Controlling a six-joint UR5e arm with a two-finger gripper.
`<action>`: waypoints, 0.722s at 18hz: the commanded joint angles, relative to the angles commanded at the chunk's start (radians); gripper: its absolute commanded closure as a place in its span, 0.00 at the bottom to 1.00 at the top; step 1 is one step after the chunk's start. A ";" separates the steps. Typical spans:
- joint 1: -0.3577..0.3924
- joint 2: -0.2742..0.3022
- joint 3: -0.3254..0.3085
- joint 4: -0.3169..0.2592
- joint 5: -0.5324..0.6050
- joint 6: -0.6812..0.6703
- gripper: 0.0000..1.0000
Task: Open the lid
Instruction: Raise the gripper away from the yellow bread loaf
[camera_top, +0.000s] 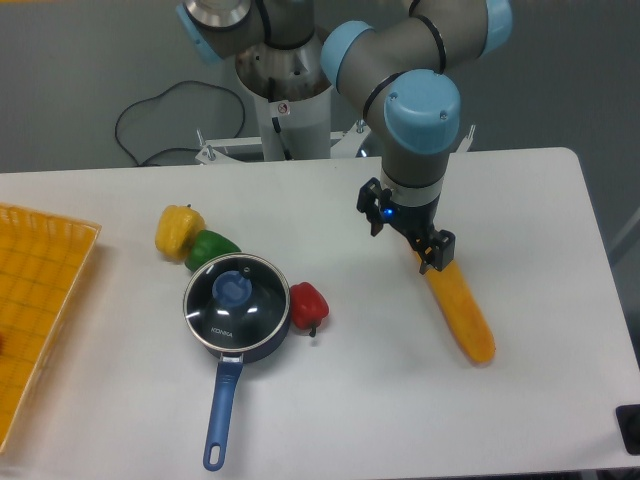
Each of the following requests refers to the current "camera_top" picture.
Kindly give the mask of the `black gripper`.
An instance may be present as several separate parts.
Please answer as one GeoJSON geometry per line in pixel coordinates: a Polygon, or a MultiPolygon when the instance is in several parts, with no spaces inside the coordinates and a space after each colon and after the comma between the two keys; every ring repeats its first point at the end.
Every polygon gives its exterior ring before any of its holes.
{"type": "Polygon", "coordinates": [[[420,260],[420,273],[443,271],[455,256],[456,237],[448,230],[437,230],[434,218],[440,197],[420,206],[401,205],[391,199],[391,190],[373,177],[359,190],[356,209],[366,216],[370,234],[376,236],[390,225],[404,236],[420,260]]]}

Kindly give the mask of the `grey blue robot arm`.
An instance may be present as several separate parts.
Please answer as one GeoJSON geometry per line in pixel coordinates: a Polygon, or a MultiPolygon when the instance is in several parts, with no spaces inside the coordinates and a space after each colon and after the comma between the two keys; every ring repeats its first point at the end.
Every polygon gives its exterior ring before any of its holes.
{"type": "Polygon", "coordinates": [[[338,93],[381,140],[381,174],[359,191],[373,233],[390,226],[443,270],[455,237],[435,227],[461,100],[447,70],[509,38],[507,1],[414,1],[395,26],[349,21],[323,33],[310,1],[183,1],[176,9],[207,62],[232,59],[253,97],[268,160],[324,159],[338,93]]]}

